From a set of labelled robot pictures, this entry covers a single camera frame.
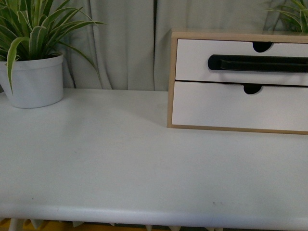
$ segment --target desk leg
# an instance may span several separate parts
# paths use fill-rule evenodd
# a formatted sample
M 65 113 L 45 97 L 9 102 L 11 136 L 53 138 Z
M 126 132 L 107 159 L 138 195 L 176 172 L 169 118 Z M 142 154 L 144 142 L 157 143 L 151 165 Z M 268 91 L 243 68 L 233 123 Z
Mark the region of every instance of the desk leg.
M 180 231 L 181 226 L 169 226 L 169 228 L 171 229 L 171 231 Z
M 23 231 L 24 219 L 11 219 L 9 231 Z
M 152 225 L 145 225 L 146 231 L 152 231 Z
M 208 231 L 223 231 L 223 228 L 205 228 Z
M 44 220 L 30 219 L 33 227 L 37 230 Z
M 73 221 L 73 227 L 76 228 L 79 225 L 82 225 L 84 222 L 83 221 Z

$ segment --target white curtain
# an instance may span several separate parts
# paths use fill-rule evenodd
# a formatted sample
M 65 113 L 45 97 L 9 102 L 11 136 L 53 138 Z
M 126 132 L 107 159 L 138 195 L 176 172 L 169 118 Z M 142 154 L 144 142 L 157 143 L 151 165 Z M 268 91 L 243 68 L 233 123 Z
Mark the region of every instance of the white curtain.
M 282 29 L 267 9 L 285 0 L 73 0 L 97 25 L 68 41 L 88 55 L 63 50 L 64 86 L 90 89 L 167 90 L 172 28 Z

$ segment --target plant leaf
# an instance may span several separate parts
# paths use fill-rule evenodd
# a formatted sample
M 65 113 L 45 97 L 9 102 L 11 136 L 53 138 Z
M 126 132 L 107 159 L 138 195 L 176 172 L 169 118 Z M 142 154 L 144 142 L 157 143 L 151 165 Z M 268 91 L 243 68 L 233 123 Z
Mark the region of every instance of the plant leaf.
M 54 22 L 61 14 L 63 14 L 65 11 L 69 10 L 77 10 L 74 7 L 67 7 L 63 9 L 56 10 L 54 13 L 50 14 L 47 16 L 47 18 L 44 20 L 44 22 L 41 24 L 41 26 L 47 27 L 50 25 L 52 22 Z
M 57 29 L 57 27 L 69 21 L 72 17 L 74 17 L 75 14 L 78 13 L 78 10 L 81 10 L 81 9 L 82 8 L 79 8 L 76 10 L 71 9 L 65 16 L 62 17 L 62 19 L 58 21 L 58 23 L 54 26 L 53 30 Z
M 296 6 L 298 6 L 300 10 L 306 9 L 305 4 L 303 4 L 303 2 L 301 1 L 291 0 L 291 2 L 293 2 Z
M 28 22 L 30 23 L 30 28 L 33 28 L 33 23 L 32 23 L 32 0 L 25 0 L 26 2 L 26 11 L 27 11 L 27 16 L 28 16 Z
M 0 47 L 6 51 L 8 51 L 10 48 L 10 44 L 3 40 L 3 36 L 1 33 L 0 33 Z
M 301 26 L 296 21 L 290 18 L 287 18 L 287 17 L 283 18 L 282 20 L 287 24 L 287 27 L 289 27 L 289 30 L 295 31 L 295 32 L 301 32 L 302 30 Z
M 101 22 L 94 22 L 94 21 L 91 21 L 91 22 L 79 22 L 79 23 L 75 23 L 75 25 L 73 26 L 69 26 L 67 27 L 66 30 L 62 30 L 61 33 L 59 33 L 59 36 L 57 38 L 55 38 L 54 40 L 51 41 L 51 43 L 48 43 L 48 46 L 47 47 L 54 47 L 57 43 L 60 43 L 60 40 L 66 36 L 67 34 L 69 34 L 70 32 L 74 31 L 74 30 L 77 30 L 77 29 L 80 29 L 82 27 L 85 27 L 87 25 L 91 25 L 91 24 L 103 24 Z
M 42 26 L 36 26 L 30 33 L 29 52 L 30 59 L 40 59 L 42 56 L 41 50 L 47 34 L 47 29 Z
M 269 11 L 276 11 L 276 12 L 279 12 L 281 14 L 284 14 L 285 16 L 287 17 L 292 17 L 294 18 L 295 20 L 299 19 L 299 16 L 294 14 L 294 13 L 291 13 L 291 12 L 288 12 L 288 11 L 282 11 L 282 10 L 275 10 L 275 9 L 269 9 Z
M 7 58 L 7 73 L 8 73 L 8 79 L 11 87 L 11 91 L 13 94 L 13 88 L 12 88 L 12 71 L 13 66 L 15 63 L 16 55 L 17 55 L 17 47 L 22 41 L 29 41 L 28 37 L 19 37 L 16 38 L 10 46 L 10 49 L 8 51 L 8 58 Z
M 59 42 L 60 44 L 64 45 L 64 46 L 67 46 L 68 48 L 76 51 L 78 54 L 80 54 L 83 58 L 85 58 L 91 65 L 92 67 L 95 69 L 96 73 L 97 73 L 97 76 L 100 76 L 100 73 L 98 72 L 96 66 L 94 65 L 94 62 L 89 58 L 87 57 L 82 51 L 80 51 L 79 49 L 73 47 L 73 46 L 70 46 L 64 42 Z
M 29 15 L 27 11 L 18 11 L 18 20 L 19 23 L 22 25 L 24 35 L 27 35 L 30 33 L 30 30 L 32 29 L 31 20 L 29 19 Z
M 0 48 L 0 56 L 1 57 L 4 57 L 4 60 L 6 61 L 6 57 L 8 55 L 8 51 L 7 50 L 4 50 L 2 48 Z
M 71 0 L 65 0 L 57 9 L 56 9 L 56 11 L 57 10 L 59 10 L 59 9 L 62 9 L 68 2 L 70 2 Z
M 0 34 L 2 36 L 1 38 L 4 41 L 7 41 L 8 43 L 11 43 L 11 41 L 17 38 L 16 34 L 14 34 L 12 31 L 10 31 L 8 28 L 6 28 L 3 25 L 0 25 Z
M 296 12 L 299 13 L 299 9 L 292 7 L 292 6 L 279 6 L 281 9 L 286 9 L 286 10 L 290 10 L 291 12 Z
M 38 26 L 41 16 L 43 0 L 36 0 L 33 16 L 33 26 Z
M 0 61 L 5 62 L 6 61 L 6 56 L 3 56 L 3 55 L 0 54 Z
M 307 22 L 306 15 L 304 12 L 300 11 L 299 16 L 300 16 L 300 26 L 302 28 L 302 32 L 307 33 L 308 32 L 308 22 Z
M 19 33 L 22 33 L 22 28 L 20 26 L 20 23 L 18 21 L 18 16 L 15 12 L 13 12 L 10 8 L 8 7 L 4 7 L 1 9 L 0 11 L 1 15 L 3 18 L 6 18 L 11 25 L 13 25 L 14 27 L 16 27 L 16 30 L 19 31 Z
M 53 0 L 46 0 L 45 7 L 44 7 L 44 10 L 43 10 L 43 15 L 47 16 L 47 15 L 50 14 L 50 9 L 51 9 L 52 3 L 53 3 Z
M 16 29 L 16 27 L 14 27 L 11 24 L 11 22 L 9 20 L 7 20 L 6 18 L 4 18 L 3 16 L 0 16 L 0 20 L 1 20 L 1 25 L 4 25 L 6 28 L 8 28 L 15 35 L 20 33 L 20 31 L 18 31 L 18 29 Z

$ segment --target wooden drawer box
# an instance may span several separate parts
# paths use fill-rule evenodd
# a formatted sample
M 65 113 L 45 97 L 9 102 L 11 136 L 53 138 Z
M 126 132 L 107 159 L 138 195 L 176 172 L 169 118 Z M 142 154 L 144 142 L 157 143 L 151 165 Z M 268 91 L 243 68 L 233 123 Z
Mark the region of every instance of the wooden drawer box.
M 174 31 L 168 127 L 308 134 L 307 54 L 300 34 Z

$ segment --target drawer front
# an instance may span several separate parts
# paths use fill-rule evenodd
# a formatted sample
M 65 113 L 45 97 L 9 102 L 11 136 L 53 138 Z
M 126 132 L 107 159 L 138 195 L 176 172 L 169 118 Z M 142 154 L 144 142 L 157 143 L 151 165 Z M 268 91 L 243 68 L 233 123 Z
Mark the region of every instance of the drawer front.
M 175 80 L 308 86 L 307 73 L 210 70 L 207 66 L 213 54 L 307 57 L 307 50 L 308 44 L 273 43 L 259 53 L 252 42 L 178 39 Z
M 175 82 L 173 125 L 308 131 L 308 88 Z

